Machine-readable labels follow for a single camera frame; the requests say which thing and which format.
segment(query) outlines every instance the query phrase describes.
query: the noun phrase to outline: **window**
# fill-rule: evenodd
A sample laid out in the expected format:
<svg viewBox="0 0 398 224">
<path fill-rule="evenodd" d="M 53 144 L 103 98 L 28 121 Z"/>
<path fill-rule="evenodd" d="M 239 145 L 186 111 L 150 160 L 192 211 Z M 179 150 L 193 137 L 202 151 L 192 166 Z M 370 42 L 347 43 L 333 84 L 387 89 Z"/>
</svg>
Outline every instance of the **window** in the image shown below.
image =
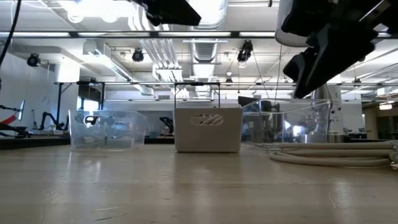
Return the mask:
<svg viewBox="0 0 398 224">
<path fill-rule="evenodd" d="M 84 109 L 86 111 L 98 110 L 100 104 L 97 101 L 87 100 L 82 97 L 77 98 L 77 109 Z"/>
</svg>

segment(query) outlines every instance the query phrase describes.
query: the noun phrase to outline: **fluorescent light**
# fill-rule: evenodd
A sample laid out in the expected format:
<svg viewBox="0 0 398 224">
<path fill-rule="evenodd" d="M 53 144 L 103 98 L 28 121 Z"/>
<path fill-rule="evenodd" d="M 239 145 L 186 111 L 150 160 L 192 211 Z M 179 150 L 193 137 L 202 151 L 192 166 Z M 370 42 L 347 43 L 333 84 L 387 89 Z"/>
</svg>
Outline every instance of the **fluorescent light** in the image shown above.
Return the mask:
<svg viewBox="0 0 398 224">
<path fill-rule="evenodd" d="M 392 109 L 392 105 L 391 104 L 380 104 L 379 106 L 380 110 L 391 110 Z"/>
<path fill-rule="evenodd" d="M 130 85 L 129 82 L 109 82 L 105 83 L 105 85 Z"/>
<path fill-rule="evenodd" d="M 223 83 L 220 83 L 220 85 L 257 85 L 257 83 L 249 83 L 249 82 L 247 82 L 247 83 L 226 83 L 226 82 L 223 82 Z"/>
<path fill-rule="evenodd" d="M 174 85 L 174 83 L 172 83 L 172 82 L 153 82 L 153 83 L 151 83 L 151 82 L 142 82 L 140 84 L 142 84 L 142 85 Z"/>
<path fill-rule="evenodd" d="M 116 22 L 120 17 L 129 17 L 135 7 L 127 1 L 84 0 L 57 1 L 68 12 L 70 22 L 79 23 L 86 17 L 100 17 L 105 22 Z"/>
<path fill-rule="evenodd" d="M 257 2 L 236 2 L 229 3 L 228 7 L 268 7 L 268 2 L 265 3 L 257 3 Z M 272 7 L 279 7 L 279 2 L 274 2 Z"/>
<path fill-rule="evenodd" d="M 240 37 L 275 37 L 275 32 L 240 32 Z"/>
<path fill-rule="evenodd" d="M 81 37 L 149 37 L 148 32 L 78 32 Z"/>
<path fill-rule="evenodd" d="M 194 43 L 204 43 L 204 44 L 217 44 L 217 43 L 228 43 L 228 40 L 183 40 L 183 43 L 194 44 Z"/>
<path fill-rule="evenodd" d="M 8 37 L 9 32 L 0 32 L 0 37 Z M 70 37 L 68 32 L 15 32 L 13 37 Z"/>
<path fill-rule="evenodd" d="M 160 37 L 229 37 L 230 32 L 159 32 Z"/>
<path fill-rule="evenodd" d="M 105 101 L 129 101 L 129 100 L 105 100 Z"/>
</svg>

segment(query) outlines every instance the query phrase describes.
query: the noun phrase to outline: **white plastic basket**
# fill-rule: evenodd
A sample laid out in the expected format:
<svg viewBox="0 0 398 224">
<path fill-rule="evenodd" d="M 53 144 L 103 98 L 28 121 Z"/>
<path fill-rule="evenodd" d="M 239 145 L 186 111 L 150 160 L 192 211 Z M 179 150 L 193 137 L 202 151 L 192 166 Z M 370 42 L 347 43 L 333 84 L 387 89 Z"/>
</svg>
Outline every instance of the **white plastic basket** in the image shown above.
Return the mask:
<svg viewBox="0 0 398 224">
<path fill-rule="evenodd" d="M 242 108 L 176 108 L 175 149 L 178 152 L 239 152 L 242 117 Z"/>
</svg>

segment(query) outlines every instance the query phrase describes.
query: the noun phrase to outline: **wooden table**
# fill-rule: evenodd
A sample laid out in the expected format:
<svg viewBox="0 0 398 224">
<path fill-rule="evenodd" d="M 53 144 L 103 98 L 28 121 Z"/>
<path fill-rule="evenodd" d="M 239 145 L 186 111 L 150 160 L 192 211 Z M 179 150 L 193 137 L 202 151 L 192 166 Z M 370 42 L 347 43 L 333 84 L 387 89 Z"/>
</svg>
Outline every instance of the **wooden table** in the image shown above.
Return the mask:
<svg viewBox="0 0 398 224">
<path fill-rule="evenodd" d="M 173 145 L 0 151 L 0 223 L 398 223 L 398 175 L 177 154 Z"/>
</svg>

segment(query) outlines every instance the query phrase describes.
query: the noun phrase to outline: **ceiling beam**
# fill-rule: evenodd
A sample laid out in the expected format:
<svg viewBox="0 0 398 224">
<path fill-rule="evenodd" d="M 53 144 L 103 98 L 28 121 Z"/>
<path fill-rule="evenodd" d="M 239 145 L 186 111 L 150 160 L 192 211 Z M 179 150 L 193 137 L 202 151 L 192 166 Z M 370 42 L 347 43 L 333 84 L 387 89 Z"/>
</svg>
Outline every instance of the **ceiling beam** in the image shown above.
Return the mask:
<svg viewBox="0 0 398 224">
<path fill-rule="evenodd" d="M 7 37 L 7 31 L 0 31 L 0 37 Z M 18 31 L 13 38 L 25 39 L 274 39 L 274 31 Z M 377 39 L 398 39 L 385 32 L 379 32 Z"/>
</svg>

